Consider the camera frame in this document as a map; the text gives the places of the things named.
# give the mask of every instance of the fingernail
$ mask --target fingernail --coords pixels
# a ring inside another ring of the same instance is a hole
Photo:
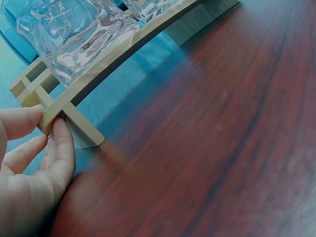
[[[66,118],[64,118],[64,117],[60,117],[60,118],[63,119],[66,122]]]
[[[33,107],[32,107],[33,109],[41,109],[41,110],[44,110],[44,107],[43,107],[43,105],[34,105]]]

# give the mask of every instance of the curved wooden frame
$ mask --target curved wooden frame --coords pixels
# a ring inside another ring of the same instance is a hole
[[[49,93],[59,84],[59,81],[40,59],[35,60],[9,86],[9,89],[22,107],[31,107],[36,104],[42,104],[45,107],[38,124],[44,134],[50,134],[53,121],[62,114],[68,119],[72,131],[75,131],[81,140],[83,138],[79,146],[99,146],[105,140],[104,136],[87,121],[76,106],[119,65],[171,24],[172,26],[166,32],[178,44],[183,44],[237,2],[238,0],[183,0],[106,54],[55,101]],[[177,25],[177,20],[182,17],[184,17],[183,21]],[[179,24],[183,22],[186,29],[183,29],[183,26],[179,29]]]

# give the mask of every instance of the reddish-brown wood surface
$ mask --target reddish-brown wood surface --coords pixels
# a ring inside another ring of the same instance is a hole
[[[105,118],[51,236],[316,236],[316,3],[244,0]]]

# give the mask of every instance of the human hand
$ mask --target human hand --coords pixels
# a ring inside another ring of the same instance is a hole
[[[0,236],[34,235],[74,175],[74,142],[62,118],[49,139],[36,137],[5,154],[7,141],[31,133],[42,113],[42,106],[0,110]],[[39,170],[21,174],[46,145]]]

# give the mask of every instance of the crystal glass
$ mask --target crystal glass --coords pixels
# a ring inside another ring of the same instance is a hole
[[[138,29],[111,0],[28,0],[17,20],[17,31],[66,86]]]
[[[178,0],[123,0],[133,14],[148,23],[169,10]]]

